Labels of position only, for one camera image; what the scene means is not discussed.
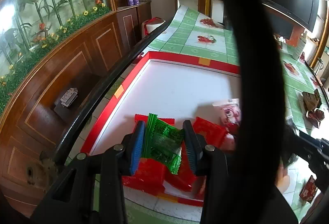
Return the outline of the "person right hand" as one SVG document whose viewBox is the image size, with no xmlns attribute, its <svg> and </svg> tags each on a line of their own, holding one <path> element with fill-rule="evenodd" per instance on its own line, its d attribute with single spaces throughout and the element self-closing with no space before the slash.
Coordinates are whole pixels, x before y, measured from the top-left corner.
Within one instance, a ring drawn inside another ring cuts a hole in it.
<svg viewBox="0 0 329 224">
<path fill-rule="evenodd" d="M 285 193 L 290 185 L 291 178 L 288 175 L 288 169 L 282 164 L 279 165 L 275 185 L 281 193 Z"/>
</svg>

